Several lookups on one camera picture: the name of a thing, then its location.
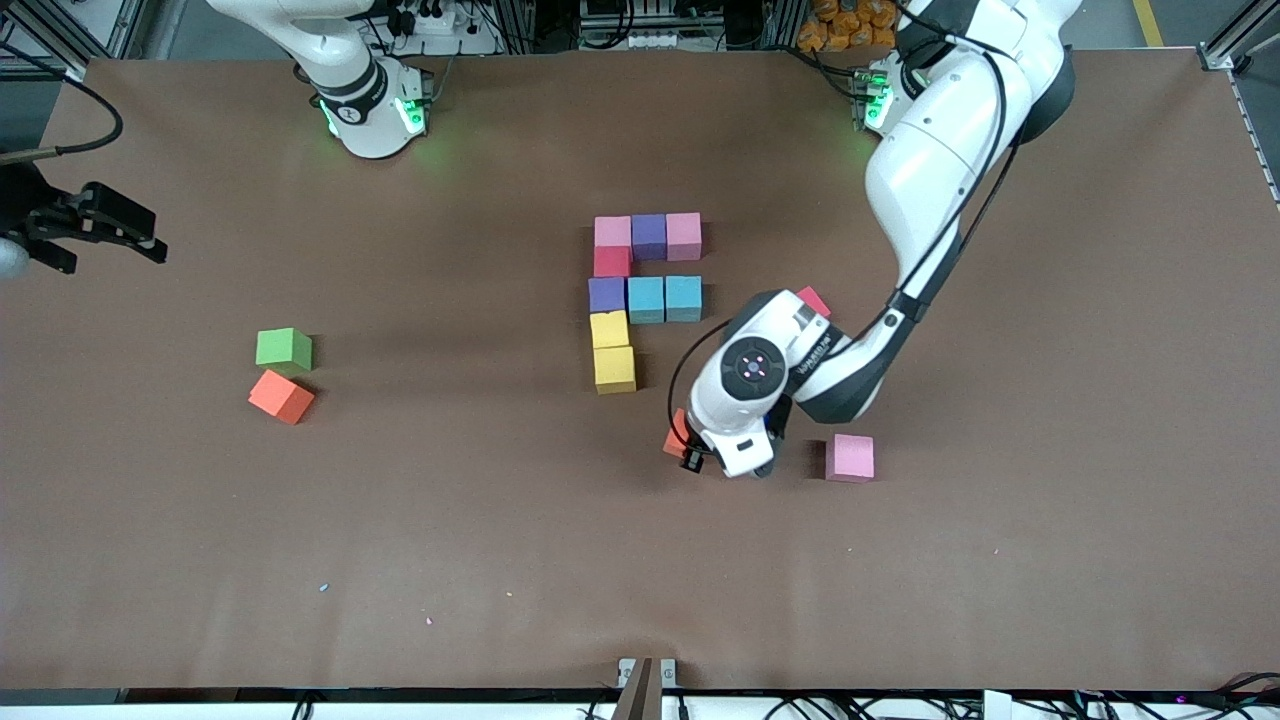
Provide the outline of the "cyan foam cube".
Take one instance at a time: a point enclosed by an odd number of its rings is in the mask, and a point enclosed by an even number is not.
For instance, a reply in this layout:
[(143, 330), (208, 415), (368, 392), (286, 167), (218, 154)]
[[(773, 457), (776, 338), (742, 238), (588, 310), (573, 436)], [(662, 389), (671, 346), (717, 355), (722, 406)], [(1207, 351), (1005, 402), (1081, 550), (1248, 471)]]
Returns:
[(703, 315), (701, 277), (667, 275), (664, 300), (667, 323), (699, 323)]
[(628, 322), (634, 325), (666, 323), (666, 279), (632, 275), (626, 282)]

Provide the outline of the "brown paper table cover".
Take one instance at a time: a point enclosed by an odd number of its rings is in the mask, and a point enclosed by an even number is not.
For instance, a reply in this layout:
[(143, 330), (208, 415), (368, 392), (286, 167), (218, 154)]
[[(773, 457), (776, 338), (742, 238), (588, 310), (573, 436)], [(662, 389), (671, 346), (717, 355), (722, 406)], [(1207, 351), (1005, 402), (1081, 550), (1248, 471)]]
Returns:
[[(893, 255), (874, 140), (764, 54), (454, 64), (426, 138), (335, 143), (288, 61), (104, 61), (111, 146), (45, 165), (157, 214), (156, 265), (0, 283), (0, 688), (1215, 688), (1280, 673), (1280, 211), (1226, 76), (1079, 51), (873, 407), (876, 479), (662, 450), (705, 324), (593, 388), (593, 219), (698, 211), (707, 324)], [(314, 341), (289, 425), (260, 331)], [(329, 589), (319, 592), (321, 584)], [(426, 618), (434, 624), (428, 625)]]

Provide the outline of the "green foam cube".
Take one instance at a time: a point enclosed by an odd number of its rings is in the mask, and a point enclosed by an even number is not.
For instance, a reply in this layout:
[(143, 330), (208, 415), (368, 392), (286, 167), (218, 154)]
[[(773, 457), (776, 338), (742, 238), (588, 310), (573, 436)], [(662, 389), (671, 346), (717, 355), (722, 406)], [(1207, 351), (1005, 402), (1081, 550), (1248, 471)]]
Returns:
[(255, 364), (285, 378), (303, 375), (314, 369), (314, 341), (296, 328), (260, 331)]

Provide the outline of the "white power strip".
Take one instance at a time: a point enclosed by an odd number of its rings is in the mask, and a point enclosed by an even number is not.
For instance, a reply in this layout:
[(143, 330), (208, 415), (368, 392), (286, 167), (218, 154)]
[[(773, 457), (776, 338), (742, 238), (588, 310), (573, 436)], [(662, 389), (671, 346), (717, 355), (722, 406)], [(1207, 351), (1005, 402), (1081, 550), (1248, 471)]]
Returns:
[(474, 14), (458, 0), (389, 0), (385, 20), (393, 38), (476, 32)]

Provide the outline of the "metal equipment rack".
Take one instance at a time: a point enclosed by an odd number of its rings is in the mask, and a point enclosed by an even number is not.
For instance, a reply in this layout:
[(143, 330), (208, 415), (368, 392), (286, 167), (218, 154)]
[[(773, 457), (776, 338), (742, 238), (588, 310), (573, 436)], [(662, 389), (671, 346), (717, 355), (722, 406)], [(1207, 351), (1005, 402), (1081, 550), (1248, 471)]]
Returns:
[(579, 49), (736, 53), (792, 46), (810, 0), (564, 0)]

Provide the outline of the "orange bag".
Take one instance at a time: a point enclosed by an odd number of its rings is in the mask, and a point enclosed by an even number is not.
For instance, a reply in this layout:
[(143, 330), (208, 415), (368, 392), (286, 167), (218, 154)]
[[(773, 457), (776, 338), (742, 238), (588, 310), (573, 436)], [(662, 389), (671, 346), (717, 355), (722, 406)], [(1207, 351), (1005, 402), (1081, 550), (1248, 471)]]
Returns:
[(795, 45), (803, 53), (891, 47), (897, 23), (899, 8), (892, 0), (808, 0)]

